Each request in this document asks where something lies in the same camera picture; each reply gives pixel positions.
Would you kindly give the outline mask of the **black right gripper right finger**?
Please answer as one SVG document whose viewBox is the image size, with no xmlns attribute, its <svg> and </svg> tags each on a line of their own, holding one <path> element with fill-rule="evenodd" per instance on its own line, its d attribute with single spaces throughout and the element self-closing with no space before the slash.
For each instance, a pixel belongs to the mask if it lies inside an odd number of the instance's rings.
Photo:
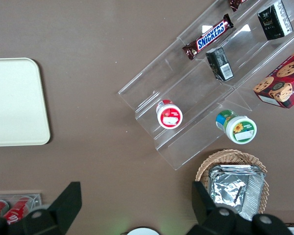
<svg viewBox="0 0 294 235">
<path fill-rule="evenodd" d="M 189 235 L 252 235 L 252 223 L 232 209 L 217 207 L 202 182 L 192 183 L 192 207 L 197 219 Z"/>
</svg>

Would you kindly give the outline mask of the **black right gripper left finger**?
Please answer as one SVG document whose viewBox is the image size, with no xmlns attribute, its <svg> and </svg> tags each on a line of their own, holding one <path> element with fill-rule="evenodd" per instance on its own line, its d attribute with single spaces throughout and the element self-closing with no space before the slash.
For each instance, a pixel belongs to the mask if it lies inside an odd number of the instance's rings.
<svg viewBox="0 0 294 235">
<path fill-rule="evenodd" d="M 64 235 L 82 207 L 81 184 L 71 182 L 47 209 L 31 211 L 13 224 L 15 235 Z"/>
</svg>

